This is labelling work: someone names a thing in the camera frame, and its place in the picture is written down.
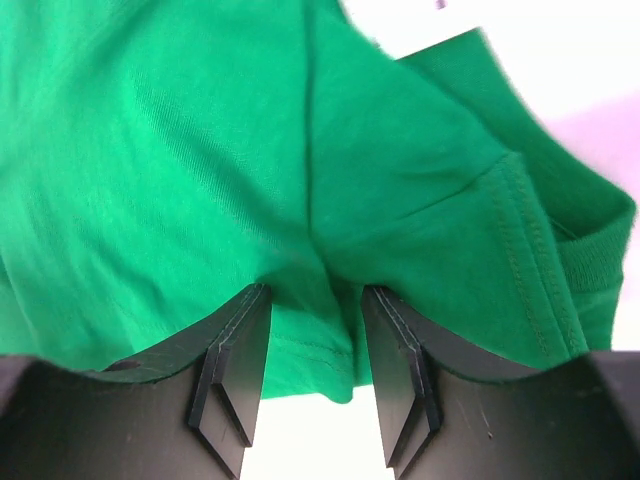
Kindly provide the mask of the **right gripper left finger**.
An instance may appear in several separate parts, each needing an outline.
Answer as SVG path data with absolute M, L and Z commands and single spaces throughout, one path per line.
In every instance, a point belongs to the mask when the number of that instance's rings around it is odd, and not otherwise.
M 236 479 L 252 445 L 271 292 L 244 288 L 102 371 L 1 359 L 5 479 Z

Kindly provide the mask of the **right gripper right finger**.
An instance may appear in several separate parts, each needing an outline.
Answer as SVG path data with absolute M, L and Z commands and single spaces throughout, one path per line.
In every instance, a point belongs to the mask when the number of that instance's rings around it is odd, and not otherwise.
M 367 287 L 361 308 L 386 465 L 398 479 L 635 479 L 639 355 L 536 370 Z

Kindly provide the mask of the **green t shirt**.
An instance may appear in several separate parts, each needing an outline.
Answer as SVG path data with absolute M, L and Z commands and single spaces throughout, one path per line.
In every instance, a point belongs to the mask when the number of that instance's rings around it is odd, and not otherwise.
M 1 350 L 101 370 L 248 284 L 263 394 L 371 381 L 360 296 L 497 355 L 611 346 L 636 207 L 478 31 L 387 57 L 335 1 L 1 5 Z

